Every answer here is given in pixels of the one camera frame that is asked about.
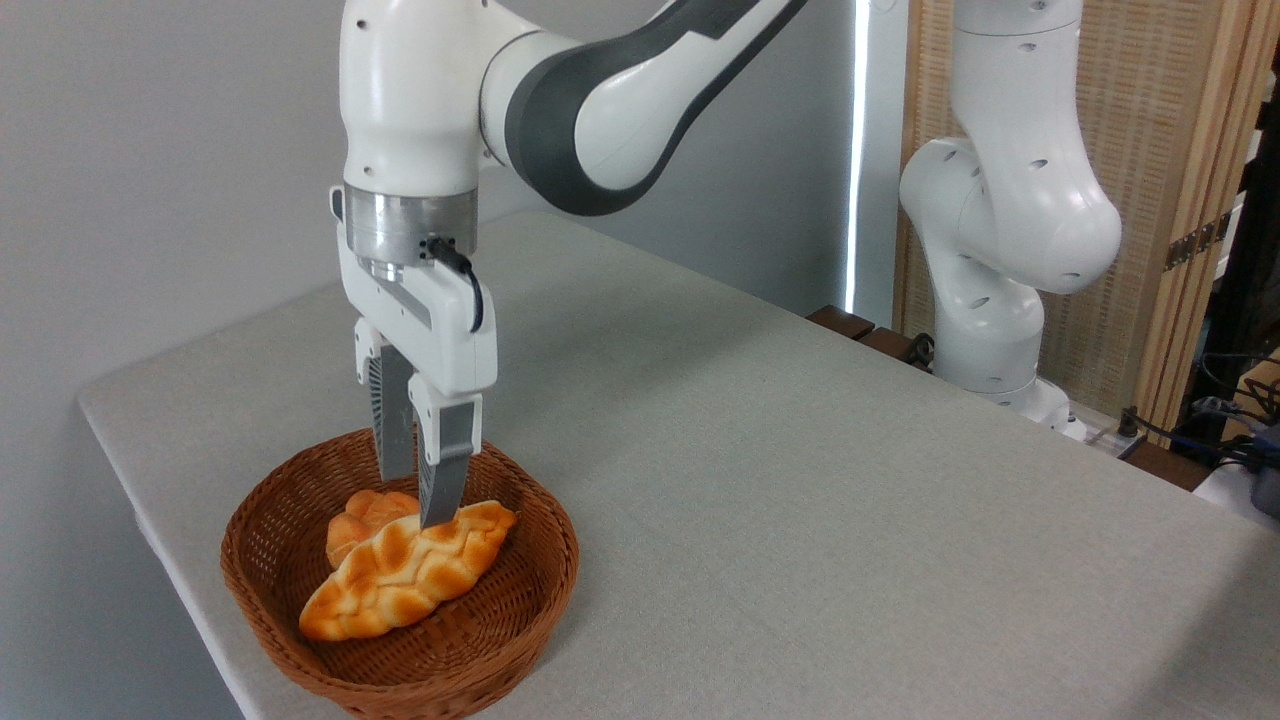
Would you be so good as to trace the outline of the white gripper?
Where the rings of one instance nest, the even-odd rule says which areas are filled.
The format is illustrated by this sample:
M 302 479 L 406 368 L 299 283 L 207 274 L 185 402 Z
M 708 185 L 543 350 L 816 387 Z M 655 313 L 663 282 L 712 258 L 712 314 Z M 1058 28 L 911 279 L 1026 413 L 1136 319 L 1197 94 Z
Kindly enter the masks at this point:
M 342 284 L 364 316 L 355 365 L 380 478 L 415 471 L 416 411 L 420 527 L 452 521 L 481 450 L 480 392 L 497 380 L 492 295 L 470 259 L 477 193 L 407 197 L 346 184 L 332 187 L 330 205 Z

